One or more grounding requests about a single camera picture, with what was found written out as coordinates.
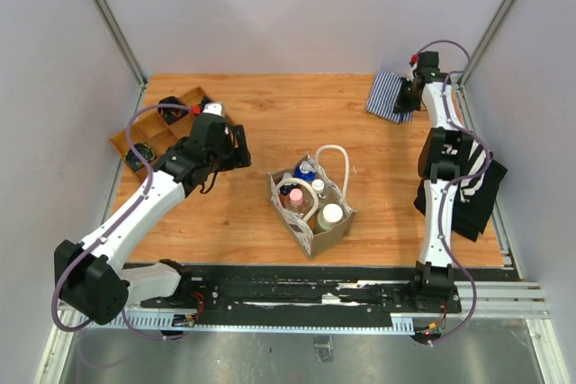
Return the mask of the black and white striped cloth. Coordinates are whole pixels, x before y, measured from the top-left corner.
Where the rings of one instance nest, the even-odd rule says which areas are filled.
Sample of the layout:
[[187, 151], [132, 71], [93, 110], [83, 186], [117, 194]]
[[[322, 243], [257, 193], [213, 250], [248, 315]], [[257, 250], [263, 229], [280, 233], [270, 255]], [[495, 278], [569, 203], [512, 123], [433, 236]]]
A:
[[473, 201], [490, 200], [493, 195], [493, 180], [490, 171], [479, 175], [485, 165], [486, 153], [478, 141], [472, 143], [472, 148], [465, 166], [466, 179], [460, 182], [458, 197], [462, 204]]

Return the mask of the blue collar orange spray bottle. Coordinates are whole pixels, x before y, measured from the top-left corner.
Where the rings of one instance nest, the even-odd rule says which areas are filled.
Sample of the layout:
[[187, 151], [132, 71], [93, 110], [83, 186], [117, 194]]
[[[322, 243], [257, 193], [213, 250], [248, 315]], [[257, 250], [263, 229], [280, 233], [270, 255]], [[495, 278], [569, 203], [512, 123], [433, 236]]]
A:
[[294, 169], [294, 177], [305, 182], [313, 182], [316, 178], [316, 170], [309, 161], [302, 161]]

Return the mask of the blue white striped cloth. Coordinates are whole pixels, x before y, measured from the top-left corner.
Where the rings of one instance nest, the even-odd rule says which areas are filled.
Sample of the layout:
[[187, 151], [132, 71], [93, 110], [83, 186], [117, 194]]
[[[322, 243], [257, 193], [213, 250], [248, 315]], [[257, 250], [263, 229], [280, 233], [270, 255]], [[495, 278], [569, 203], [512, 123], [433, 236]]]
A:
[[368, 96], [366, 110], [377, 117], [395, 124], [412, 122], [411, 112], [395, 112], [394, 105], [401, 89], [402, 76], [386, 70], [374, 75], [373, 87]]

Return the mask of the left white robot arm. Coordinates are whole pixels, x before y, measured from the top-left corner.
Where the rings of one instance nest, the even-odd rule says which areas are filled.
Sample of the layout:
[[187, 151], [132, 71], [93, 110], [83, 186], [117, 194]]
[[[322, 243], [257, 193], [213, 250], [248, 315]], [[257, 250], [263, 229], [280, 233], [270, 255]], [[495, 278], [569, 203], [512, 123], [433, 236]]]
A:
[[180, 138], [150, 163], [141, 153], [147, 178], [135, 193], [93, 232], [79, 242], [65, 240], [54, 252], [55, 288], [50, 313], [53, 323], [70, 331], [59, 319], [59, 302], [83, 314], [88, 322], [110, 323], [126, 307], [161, 298], [173, 308], [192, 299], [195, 283], [189, 270], [172, 260], [146, 267], [125, 268], [145, 235], [193, 191], [208, 193], [217, 175], [251, 164], [243, 127], [230, 121], [220, 102], [189, 106], [194, 114], [188, 136]]

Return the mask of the patterned canvas tote bag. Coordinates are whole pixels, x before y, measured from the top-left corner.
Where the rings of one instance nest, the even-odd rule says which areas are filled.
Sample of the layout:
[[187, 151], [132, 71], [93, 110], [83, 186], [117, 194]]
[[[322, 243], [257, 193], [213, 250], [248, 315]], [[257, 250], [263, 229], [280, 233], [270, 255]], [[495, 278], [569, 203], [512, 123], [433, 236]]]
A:
[[[320, 164], [320, 156], [336, 150], [344, 158], [342, 184], [334, 183]], [[356, 211], [347, 203], [350, 175], [347, 151], [324, 145], [301, 158], [292, 170], [267, 176], [270, 201], [288, 233], [308, 259], [328, 251], [350, 234]]]

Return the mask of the white lid green jar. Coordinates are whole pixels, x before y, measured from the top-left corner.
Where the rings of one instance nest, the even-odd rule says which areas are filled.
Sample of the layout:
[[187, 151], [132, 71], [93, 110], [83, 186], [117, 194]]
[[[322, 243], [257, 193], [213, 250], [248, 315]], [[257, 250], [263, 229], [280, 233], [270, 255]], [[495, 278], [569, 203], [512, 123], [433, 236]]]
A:
[[316, 232], [330, 231], [344, 218], [344, 211], [336, 203], [324, 206], [317, 215]]

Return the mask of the pink cap clear bottle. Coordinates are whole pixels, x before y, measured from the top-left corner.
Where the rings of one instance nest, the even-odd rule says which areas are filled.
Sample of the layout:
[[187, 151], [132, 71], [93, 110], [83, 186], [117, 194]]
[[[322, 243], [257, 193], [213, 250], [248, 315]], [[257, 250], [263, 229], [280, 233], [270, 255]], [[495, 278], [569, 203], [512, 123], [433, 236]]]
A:
[[285, 200], [284, 208], [302, 219], [310, 211], [311, 203], [300, 188], [293, 188]]

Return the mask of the orange bottle blue cap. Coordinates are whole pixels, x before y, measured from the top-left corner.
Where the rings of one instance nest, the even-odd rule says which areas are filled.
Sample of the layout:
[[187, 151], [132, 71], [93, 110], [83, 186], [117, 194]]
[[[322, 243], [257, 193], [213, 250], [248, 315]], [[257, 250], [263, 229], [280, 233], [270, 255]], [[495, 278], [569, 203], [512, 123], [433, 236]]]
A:
[[[291, 173], [284, 173], [282, 179], [290, 179], [293, 175]], [[295, 183], [286, 183], [283, 184], [279, 191], [279, 198], [282, 205], [285, 204], [286, 198], [289, 196], [290, 191], [296, 186]]]

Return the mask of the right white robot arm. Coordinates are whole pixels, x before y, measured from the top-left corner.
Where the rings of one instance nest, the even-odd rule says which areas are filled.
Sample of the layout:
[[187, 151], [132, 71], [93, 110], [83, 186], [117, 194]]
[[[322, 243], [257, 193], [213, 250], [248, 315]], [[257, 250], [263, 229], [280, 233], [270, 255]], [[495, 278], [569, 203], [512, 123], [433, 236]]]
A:
[[455, 259], [450, 247], [453, 209], [473, 138], [463, 132], [450, 75], [440, 71], [439, 54], [421, 50], [409, 65], [411, 72], [401, 81], [394, 110], [412, 112], [425, 107], [430, 129], [418, 158], [425, 196], [424, 240], [405, 296], [419, 312], [438, 311], [455, 295]]

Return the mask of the white cap clear square bottle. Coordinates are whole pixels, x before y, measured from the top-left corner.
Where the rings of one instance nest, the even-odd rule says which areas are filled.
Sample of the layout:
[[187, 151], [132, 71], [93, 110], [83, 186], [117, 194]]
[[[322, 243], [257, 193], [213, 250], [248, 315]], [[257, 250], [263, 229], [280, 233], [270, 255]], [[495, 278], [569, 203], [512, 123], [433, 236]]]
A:
[[325, 183], [323, 180], [317, 178], [314, 179], [310, 185], [319, 200], [320, 209], [328, 204], [338, 204], [338, 196], [328, 183]]

